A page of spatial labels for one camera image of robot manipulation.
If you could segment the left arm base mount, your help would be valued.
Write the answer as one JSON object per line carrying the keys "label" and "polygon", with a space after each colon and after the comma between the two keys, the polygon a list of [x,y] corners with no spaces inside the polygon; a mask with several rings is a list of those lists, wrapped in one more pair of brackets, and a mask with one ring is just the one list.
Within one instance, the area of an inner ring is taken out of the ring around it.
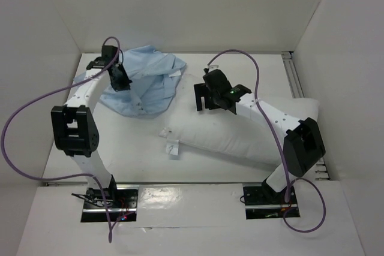
{"label": "left arm base mount", "polygon": [[[107,207],[111,223],[136,222],[139,187],[118,186],[117,190],[118,193],[115,200],[107,197]],[[107,222],[106,210],[101,195],[97,195],[90,190],[84,194],[72,193],[71,195],[83,203],[80,220],[82,223]]]}

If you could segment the white pillow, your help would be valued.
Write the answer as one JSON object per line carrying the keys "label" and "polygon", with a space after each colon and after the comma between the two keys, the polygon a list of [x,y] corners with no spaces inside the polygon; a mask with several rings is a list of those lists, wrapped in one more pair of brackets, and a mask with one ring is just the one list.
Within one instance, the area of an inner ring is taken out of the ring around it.
{"label": "white pillow", "polygon": [[202,79],[191,74],[182,76],[159,136],[270,167],[281,164],[277,145],[266,124],[222,109],[197,111],[194,85],[200,82]]}

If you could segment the light blue pillowcase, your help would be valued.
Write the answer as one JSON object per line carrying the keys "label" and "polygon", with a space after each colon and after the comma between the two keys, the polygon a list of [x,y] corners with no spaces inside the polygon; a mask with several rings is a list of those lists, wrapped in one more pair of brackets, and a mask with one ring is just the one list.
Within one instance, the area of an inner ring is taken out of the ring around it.
{"label": "light blue pillowcase", "polygon": [[131,118],[150,118],[166,111],[187,63],[154,46],[143,46],[121,53],[123,67],[132,81],[128,91],[108,86],[99,102],[112,111]]}

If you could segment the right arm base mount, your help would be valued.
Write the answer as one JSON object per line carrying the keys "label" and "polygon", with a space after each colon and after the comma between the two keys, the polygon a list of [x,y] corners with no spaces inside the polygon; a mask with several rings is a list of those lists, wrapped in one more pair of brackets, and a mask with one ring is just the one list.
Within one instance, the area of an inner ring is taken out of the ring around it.
{"label": "right arm base mount", "polygon": [[267,198],[262,191],[260,183],[243,184],[243,195],[239,201],[245,206],[246,220],[253,219],[278,219],[299,218],[300,212],[296,192],[293,187],[290,190],[290,201],[285,202],[285,189],[274,198]]}

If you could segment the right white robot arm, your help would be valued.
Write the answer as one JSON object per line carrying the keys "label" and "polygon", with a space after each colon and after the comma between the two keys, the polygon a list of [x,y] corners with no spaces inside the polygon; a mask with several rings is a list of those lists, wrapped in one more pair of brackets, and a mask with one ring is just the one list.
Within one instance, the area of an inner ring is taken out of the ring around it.
{"label": "right white robot arm", "polygon": [[205,70],[203,83],[194,85],[198,111],[223,109],[269,128],[283,158],[275,171],[262,183],[262,197],[276,203],[289,190],[293,180],[303,177],[326,153],[317,121],[291,116],[257,99],[243,86],[232,86],[225,74]]}

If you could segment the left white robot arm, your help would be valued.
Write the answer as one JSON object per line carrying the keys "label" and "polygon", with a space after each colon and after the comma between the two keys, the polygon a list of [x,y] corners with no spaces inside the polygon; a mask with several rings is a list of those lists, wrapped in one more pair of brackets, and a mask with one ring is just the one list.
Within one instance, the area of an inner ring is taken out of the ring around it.
{"label": "left white robot arm", "polygon": [[103,45],[101,56],[86,67],[85,82],[79,84],[77,91],[63,106],[55,106],[51,110],[56,148],[69,156],[86,174],[87,194],[104,207],[112,207],[118,202],[118,189],[98,153],[100,135],[92,113],[108,86],[115,92],[131,88],[131,80],[119,61],[120,52],[116,46]]}

